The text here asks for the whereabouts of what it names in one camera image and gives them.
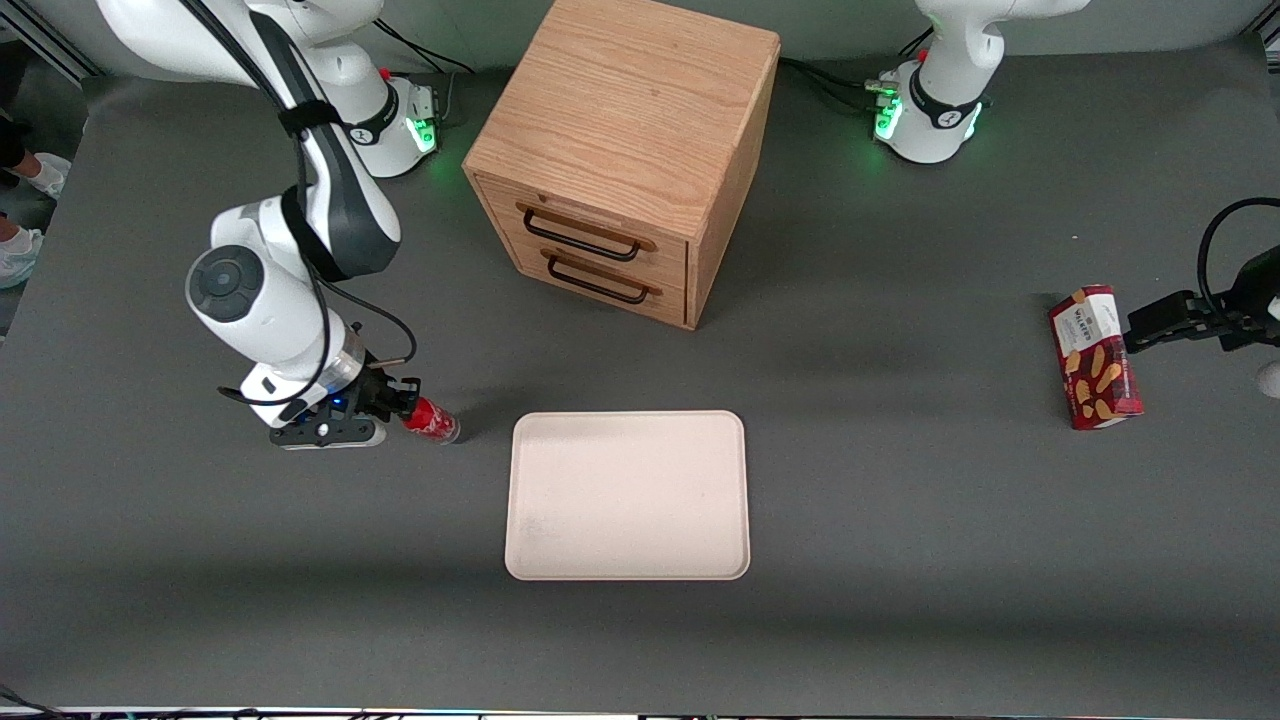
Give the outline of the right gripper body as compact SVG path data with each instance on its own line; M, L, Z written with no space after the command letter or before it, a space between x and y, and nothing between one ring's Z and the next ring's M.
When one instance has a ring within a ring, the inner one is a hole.
M361 363L333 363L312 380L284 378L264 363L244 377L244 398L274 430L380 430L389 414L375 406Z

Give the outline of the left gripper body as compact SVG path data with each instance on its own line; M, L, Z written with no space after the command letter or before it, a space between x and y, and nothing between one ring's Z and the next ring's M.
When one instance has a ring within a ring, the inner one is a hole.
M1229 290L1210 296L1224 352L1251 345L1279 346L1277 293L1279 249L1270 249L1245 263Z

